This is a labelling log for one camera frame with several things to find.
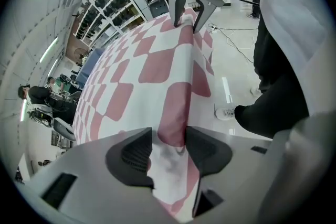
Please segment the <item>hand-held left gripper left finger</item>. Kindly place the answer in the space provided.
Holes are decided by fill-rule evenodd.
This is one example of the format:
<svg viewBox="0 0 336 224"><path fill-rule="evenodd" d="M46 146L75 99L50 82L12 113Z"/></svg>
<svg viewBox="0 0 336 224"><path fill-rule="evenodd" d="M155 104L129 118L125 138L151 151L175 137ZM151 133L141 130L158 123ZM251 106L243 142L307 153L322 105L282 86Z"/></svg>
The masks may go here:
<svg viewBox="0 0 336 224"><path fill-rule="evenodd" d="M147 175L152 130L78 145L18 186L49 224L179 224L158 202Z"/></svg>

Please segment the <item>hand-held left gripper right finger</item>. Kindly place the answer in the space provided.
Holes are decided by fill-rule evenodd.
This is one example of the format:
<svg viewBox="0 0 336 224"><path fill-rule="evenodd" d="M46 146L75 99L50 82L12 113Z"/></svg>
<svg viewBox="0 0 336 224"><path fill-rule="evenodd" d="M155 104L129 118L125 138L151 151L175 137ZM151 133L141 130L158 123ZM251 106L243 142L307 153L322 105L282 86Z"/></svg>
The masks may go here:
<svg viewBox="0 0 336 224"><path fill-rule="evenodd" d="M283 157L283 134L272 141L188 126L186 149L200 173L188 224L264 224L261 206Z"/></svg>

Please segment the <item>pink white checkered tablecloth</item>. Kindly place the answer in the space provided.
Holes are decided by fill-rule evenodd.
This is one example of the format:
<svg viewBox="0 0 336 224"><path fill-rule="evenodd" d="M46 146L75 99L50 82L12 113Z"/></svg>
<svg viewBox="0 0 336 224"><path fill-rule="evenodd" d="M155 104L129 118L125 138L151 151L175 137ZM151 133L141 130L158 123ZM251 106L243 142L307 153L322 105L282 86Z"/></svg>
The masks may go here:
<svg viewBox="0 0 336 224"><path fill-rule="evenodd" d="M85 83L73 123L79 145L150 127L153 195L180 222L192 220L199 180L184 130L214 122L213 40L205 28L193 31L195 20L187 8L177 27L165 14L112 42Z"/></svg>

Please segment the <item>person's left white shoe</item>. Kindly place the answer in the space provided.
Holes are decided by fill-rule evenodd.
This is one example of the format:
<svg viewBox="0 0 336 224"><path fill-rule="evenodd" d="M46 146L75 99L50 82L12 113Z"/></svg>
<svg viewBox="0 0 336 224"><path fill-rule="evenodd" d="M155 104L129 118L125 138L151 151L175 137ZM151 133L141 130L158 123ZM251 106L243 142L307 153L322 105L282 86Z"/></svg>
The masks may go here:
<svg viewBox="0 0 336 224"><path fill-rule="evenodd" d="M221 121L227 121L235 118L235 112L234 109L219 108L215 111L215 116Z"/></svg>

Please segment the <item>white metal shelf unit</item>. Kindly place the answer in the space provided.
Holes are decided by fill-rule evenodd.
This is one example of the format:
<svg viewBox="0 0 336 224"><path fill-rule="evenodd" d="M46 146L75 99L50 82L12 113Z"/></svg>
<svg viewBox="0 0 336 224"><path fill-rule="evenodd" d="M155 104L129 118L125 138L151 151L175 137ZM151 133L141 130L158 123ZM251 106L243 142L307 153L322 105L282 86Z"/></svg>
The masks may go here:
<svg viewBox="0 0 336 224"><path fill-rule="evenodd" d="M103 48L145 21L134 0L89 0L74 36L90 49Z"/></svg>

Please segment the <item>person's grey sweatshirt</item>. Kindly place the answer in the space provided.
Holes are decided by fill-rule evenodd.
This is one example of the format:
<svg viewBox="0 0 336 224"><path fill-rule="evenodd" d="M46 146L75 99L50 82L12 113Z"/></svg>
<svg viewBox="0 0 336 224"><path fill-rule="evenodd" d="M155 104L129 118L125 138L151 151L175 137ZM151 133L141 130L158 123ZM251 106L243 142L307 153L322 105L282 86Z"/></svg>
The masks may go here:
<svg viewBox="0 0 336 224"><path fill-rule="evenodd" d="M261 0L268 31L290 62L310 114L336 111L336 23L325 0Z"/></svg>

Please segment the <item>person's black trousers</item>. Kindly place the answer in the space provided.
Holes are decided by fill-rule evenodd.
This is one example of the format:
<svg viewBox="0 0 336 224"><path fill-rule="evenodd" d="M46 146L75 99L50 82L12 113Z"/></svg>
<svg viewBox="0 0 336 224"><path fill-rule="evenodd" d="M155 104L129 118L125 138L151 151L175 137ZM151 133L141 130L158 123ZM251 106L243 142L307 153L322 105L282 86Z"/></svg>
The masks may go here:
<svg viewBox="0 0 336 224"><path fill-rule="evenodd" d="M254 104L235 107L235 119L241 127L273 138L309 116L299 81L263 18L258 26L254 68L260 79L261 96Z"/></svg>

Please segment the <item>blue-covered table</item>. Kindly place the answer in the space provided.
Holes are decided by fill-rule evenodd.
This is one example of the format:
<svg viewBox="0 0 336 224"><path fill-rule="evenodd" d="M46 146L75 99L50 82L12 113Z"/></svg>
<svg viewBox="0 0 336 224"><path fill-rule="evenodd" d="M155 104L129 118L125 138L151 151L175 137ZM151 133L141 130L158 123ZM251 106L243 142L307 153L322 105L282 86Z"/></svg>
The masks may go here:
<svg viewBox="0 0 336 224"><path fill-rule="evenodd" d="M104 51L105 51L104 48L94 49L88 56L85 63L80 68L75 81L81 88L85 86L85 83L87 82L90 74L92 73L93 68L95 67L96 63L98 62L99 58L102 56Z"/></svg>

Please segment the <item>long ceiling light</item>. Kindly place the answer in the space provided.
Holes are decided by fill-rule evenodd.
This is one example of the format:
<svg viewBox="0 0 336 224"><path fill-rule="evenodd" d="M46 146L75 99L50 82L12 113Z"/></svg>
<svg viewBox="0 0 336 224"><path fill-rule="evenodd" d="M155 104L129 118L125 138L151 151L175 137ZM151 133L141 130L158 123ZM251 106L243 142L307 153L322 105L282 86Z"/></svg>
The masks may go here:
<svg viewBox="0 0 336 224"><path fill-rule="evenodd" d="M54 69L55 69L55 68L57 67L57 65L58 65L58 62L59 62L59 59L56 59L55 62L53 63L53 65L52 65L52 67L51 67L51 69L50 69L50 71L49 71L47 77L50 77L50 76L52 75Z"/></svg>
<svg viewBox="0 0 336 224"><path fill-rule="evenodd" d="M25 113L26 113L26 107L27 107L27 100L24 99L22 102L22 109L21 109L21 113L20 113L20 121L24 121L25 118Z"/></svg>
<svg viewBox="0 0 336 224"><path fill-rule="evenodd" d="M56 44L58 42L58 37L56 37L52 43L48 46L48 48L46 49L46 51L43 53L43 55L41 56L39 63L42 63L44 58L47 56L47 54L49 53L49 51L51 50L51 48L53 47L54 44Z"/></svg>

